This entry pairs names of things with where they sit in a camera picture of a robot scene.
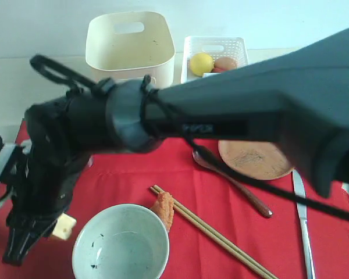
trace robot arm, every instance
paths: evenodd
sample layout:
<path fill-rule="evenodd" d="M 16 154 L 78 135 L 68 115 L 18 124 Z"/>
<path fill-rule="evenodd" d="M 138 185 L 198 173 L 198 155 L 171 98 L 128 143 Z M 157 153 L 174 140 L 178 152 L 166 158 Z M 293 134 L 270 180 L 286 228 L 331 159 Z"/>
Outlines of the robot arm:
<path fill-rule="evenodd" d="M 70 89 L 25 113 L 32 147 L 15 156 L 16 179 L 9 182 L 7 263 L 21 264 L 51 233 L 92 153 L 146 153 L 167 137 L 184 137 L 242 182 L 349 220 L 349 213 L 230 170 L 192 141 L 274 142 L 319 195 L 329 195 L 333 180 L 349 183 L 349 29 L 280 58 L 163 90 L 149 77 L 95 84 L 40 55 L 31 65 Z"/>

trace white bowl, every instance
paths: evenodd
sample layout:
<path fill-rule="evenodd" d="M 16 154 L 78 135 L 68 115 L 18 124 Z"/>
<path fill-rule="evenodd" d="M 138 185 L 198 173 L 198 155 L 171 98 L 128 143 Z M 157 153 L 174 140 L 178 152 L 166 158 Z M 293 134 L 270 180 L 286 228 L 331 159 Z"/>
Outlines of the white bowl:
<path fill-rule="evenodd" d="M 151 210 L 133 204 L 112 206 L 94 216 L 76 239 L 76 279 L 157 279 L 167 264 L 166 228 Z"/>

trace cable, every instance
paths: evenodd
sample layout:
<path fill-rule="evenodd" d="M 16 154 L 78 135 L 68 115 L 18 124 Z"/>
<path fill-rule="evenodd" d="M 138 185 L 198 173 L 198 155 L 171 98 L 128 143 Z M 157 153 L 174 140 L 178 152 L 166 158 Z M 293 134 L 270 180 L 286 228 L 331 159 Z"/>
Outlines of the cable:
<path fill-rule="evenodd" d="M 303 205 L 307 205 L 315 210 L 321 211 L 321 212 L 326 213 L 328 215 L 332 215 L 334 217 L 338 217 L 340 219 L 349 221 L 349 212 L 347 212 L 345 210 L 326 205 L 324 203 L 315 201 L 313 199 L 307 199 L 307 198 L 303 198 L 301 196 L 297 196 L 293 192 L 288 192 L 288 191 L 279 189 L 279 188 L 271 186 L 271 185 L 269 185 L 261 180 L 257 180 L 257 179 L 245 176 L 245 175 L 231 169 L 225 162 L 217 159 L 216 157 L 213 156 L 213 154 L 207 152 L 203 146 L 197 145 L 194 142 L 193 138 L 182 129 L 180 123 L 175 118 L 175 114 L 184 116 L 184 113 L 181 112 L 180 110 L 178 110 L 177 108 L 175 108 L 173 105 L 167 104 L 167 103 L 164 103 L 163 101 L 161 101 L 156 94 L 157 92 L 158 92 L 157 90 L 145 92 L 145 94 L 146 94 L 145 100 L 155 103 L 163 111 L 164 115 L 167 117 L 168 120 L 170 120 L 170 122 L 173 124 L 173 126 L 175 127 L 177 132 L 181 135 L 181 137 L 186 141 L 186 143 L 188 143 L 189 146 L 191 146 L 193 149 L 195 149 L 195 151 L 197 151 L 199 153 L 199 155 L 206 162 L 208 162 L 209 164 L 213 165 L 214 167 L 220 169 L 221 171 L 224 171 L 227 175 L 236 179 L 239 182 L 246 183 L 250 186 L 253 186 L 255 188 L 259 188 L 265 192 L 270 192 L 271 194 L 274 194 L 274 195 L 279 196 L 281 198 L 288 199 L 290 201 L 297 202 L 297 203 L 300 203 Z"/>
<path fill-rule="evenodd" d="M 0 202 L 4 201 L 11 193 L 12 193 L 13 187 L 10 185 L 6 186 L 6 192 L 0 197 Z"/>

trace brown egg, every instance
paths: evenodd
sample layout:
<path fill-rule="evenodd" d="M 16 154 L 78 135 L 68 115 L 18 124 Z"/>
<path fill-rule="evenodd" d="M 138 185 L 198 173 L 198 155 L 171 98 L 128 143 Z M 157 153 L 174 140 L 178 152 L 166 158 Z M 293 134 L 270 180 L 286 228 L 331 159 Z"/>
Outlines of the brown egg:
<path fill-rule="evenodd" d="M 234 70 L 237 68 L 237 62 L 230 57 L 220 57 L 215 61 L 215 68 Z"/>
<path fill-rule="evenodd" d="M 226 71 L 225 69 L 220 69 L 220 68 L 213 68 L 211 73 L 222 73 L 223 71 Z"/>

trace wooden plate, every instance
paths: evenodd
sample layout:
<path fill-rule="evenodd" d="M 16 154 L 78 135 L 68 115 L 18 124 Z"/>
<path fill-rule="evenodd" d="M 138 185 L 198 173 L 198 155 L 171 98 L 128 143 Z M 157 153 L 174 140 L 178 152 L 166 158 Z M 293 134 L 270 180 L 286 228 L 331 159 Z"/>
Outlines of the wooden plate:
<path fill-rule="evenodd" d="M 233 170 L 260 180 L 276 179 L 293 169 L 283 153 L 269 142 L 219 141 L 219 152 Z"/>

